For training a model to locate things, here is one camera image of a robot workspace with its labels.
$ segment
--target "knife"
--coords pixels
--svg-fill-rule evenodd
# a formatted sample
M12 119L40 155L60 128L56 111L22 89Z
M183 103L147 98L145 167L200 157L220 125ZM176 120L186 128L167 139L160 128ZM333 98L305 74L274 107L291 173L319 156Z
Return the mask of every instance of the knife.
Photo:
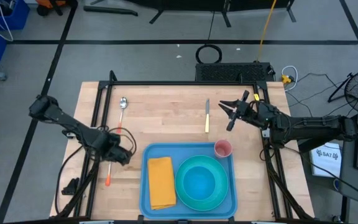
M205 114L205 133L209 133L209 98L206 100Z

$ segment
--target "blue plastic tray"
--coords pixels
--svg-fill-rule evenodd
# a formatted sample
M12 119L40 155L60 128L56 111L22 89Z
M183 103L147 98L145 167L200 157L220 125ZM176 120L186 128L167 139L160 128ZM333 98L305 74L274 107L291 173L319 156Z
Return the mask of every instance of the blue plastic tray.
M215 158L214 142L200 143L155 143L147 146L143 152L142 176L140 180L139 207L142 214L149 219L227 219L234 215L237 210L236 181L234 178L233 157L229 156L218 161L224 167L229 177L229 190L220 206L207 211L199 212L187 207L177 197L174 207L161 210L152 210L150 206L149 174L147 160L150 158L171 157L173 171L176 174L180 164L191 156L206 155Z

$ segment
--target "wooden tabletop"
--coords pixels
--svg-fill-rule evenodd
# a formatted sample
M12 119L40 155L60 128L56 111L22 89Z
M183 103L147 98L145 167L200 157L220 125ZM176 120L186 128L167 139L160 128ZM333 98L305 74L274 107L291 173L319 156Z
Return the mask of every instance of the wooden tabletop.
M91 124L98 82L82 83L74 117ZM119 99L125 96L129 105L124 112L122 126L127 128L137 141L137 153L126 166L118 163L112 165L111 185L106 187L108 162L102 162L99 169L96 193L93 204L92 219L95 220L136 220L139 210L139 184L143 150L153 142L215 142L227 139L233 146L234 169L238 209L237 221L274 220L272 200L264 161L259 158L262 150L260 130L245 122L236 122L231 132L226 131L229 122L225 112L218 106L219 100L236 100L240 98L247 86L114 86L112 90L107 125L116 127L121 109ZM289 114L287 98L282 83L268 83L271 104L280 111ZM210 100L209 134L204 132L205 103ZM98 125L101 121L100 109ZM127 141L124 147L129 148ZM68 140L64 160L79 146L77 140ZM295 141L288 147L297 149ZM84 151L72 157L62 172L60 190L72 178L81 175ZM298 154L282 149L282 162L287 186L296 201L306 213L313 216L308 186ZM282 194L277 188L280 213L285 217ZM60 210L71 199L59 193ZM81 208L85 214L84 203ZM54 206L50 212L55 215Z

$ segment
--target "metal spoon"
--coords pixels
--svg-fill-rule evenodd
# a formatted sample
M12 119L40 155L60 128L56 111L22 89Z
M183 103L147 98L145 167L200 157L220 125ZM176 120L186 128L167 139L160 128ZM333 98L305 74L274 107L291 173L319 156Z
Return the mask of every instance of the metal spoon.
M119 106L121 107L122 111L121 111L121 116L120 116L120 118L119 118L119 124L118 124L118 128L120 128L120 129L117 129L117 133L121 133L122 116L123 116L123 114L124 114L125 108L127 108L127 106L128 106L127 98L122 97L121 100L120 100L120 102L119 102Z
M119 118L119 124L118 124L118 128L117 129L117 133L121 133L121 126L122 126L122 116L124 114L124 110L125 108L127 108L128 106L128 101L127 98L122 97L121 100L119 101L119 106L121 107L121 116ZM111 162L109 163L109 170L107 173L107 178L106 178L106 186L110 186L110 179L111 179Z

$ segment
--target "blue bowl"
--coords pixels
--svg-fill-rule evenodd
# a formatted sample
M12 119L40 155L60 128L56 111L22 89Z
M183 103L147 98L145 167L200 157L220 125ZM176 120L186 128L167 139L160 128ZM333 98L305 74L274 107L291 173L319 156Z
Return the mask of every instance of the blue bowl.
M219 206L228 188L229 181L223 166L209 156L187 159L175 176L178 198L197 211L208 211Z

